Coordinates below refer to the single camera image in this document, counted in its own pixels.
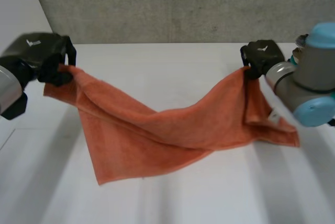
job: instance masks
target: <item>white tag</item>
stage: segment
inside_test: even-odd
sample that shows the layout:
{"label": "white tag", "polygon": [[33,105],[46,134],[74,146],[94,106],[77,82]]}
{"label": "white tag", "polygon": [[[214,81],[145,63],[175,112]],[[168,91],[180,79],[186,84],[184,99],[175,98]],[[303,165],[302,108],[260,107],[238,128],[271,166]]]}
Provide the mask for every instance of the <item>white tag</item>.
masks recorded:
{"label": "white tag", "polygon": [[272,123],[278,124],[280,118],[281,117],[279,113],[276,111],[276,109],[273,109],[267,119],[271,121]]}

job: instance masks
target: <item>table surface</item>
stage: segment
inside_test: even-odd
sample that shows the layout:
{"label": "table surface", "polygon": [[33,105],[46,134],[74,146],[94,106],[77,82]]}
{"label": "table surface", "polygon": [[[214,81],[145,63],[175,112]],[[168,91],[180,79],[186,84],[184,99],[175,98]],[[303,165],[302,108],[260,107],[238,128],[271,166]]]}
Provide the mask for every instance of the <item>table surface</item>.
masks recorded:
{"label": "table surface", "polygon": [[[77,45],[77,65],[155,110],[189,106],[242,66],[238,43]],[[287,57],[294,44],[280,44]],[[98,186],[76,108],[27,89],[0,150],[0,223],[335,223],[335,131],[299,126],[301,148],[257,142],[177,172]]]}

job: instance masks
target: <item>white logo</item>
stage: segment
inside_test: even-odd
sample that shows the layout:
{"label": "white logo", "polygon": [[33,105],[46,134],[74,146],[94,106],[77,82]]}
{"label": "white logo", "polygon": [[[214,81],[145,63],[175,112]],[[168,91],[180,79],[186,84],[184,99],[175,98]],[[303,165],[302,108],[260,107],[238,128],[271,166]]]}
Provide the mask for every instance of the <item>white logo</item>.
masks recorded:
{"label": "white logo", "polygon": [[36,42],[29,42],[28,39],[26,40],[27,44],[29,45],[29,47],[33,46],[33,45],[38,45],[41,43],[40,40],[36,41]]}
{"label": "white logo", "polygon": [[257,50],[265,51],[266,49],[267,49],[267,46],[266,46],[264,49],[259,48],[259,49],[257,49]]}

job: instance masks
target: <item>towel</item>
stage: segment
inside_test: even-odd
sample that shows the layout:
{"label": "towel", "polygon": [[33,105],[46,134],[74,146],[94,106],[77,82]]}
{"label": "towel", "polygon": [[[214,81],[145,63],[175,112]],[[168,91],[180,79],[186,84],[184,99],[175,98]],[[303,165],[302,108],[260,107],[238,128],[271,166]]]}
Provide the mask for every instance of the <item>towel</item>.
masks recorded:
{"label": "towel", "polygon": [[61,87],[46,84],[44,95],[78,108],[98,184],[170,173],[213,151],[255,140],[298,147],[297,130],[272,109],[258,80],[241,68],[221,80],[195,105],[156,112],[118,88],[74,66]]}

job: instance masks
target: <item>concrete wall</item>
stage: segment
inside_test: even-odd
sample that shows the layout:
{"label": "concrete wall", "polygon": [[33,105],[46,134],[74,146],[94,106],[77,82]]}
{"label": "concrete wall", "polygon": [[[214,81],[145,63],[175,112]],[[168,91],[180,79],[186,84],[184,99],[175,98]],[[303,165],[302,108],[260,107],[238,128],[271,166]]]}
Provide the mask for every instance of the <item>concrete wall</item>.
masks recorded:
{"label": "concrete wall", "polygon": [[335,0],[40,0],[75,43],[291,42],[334,20]]}

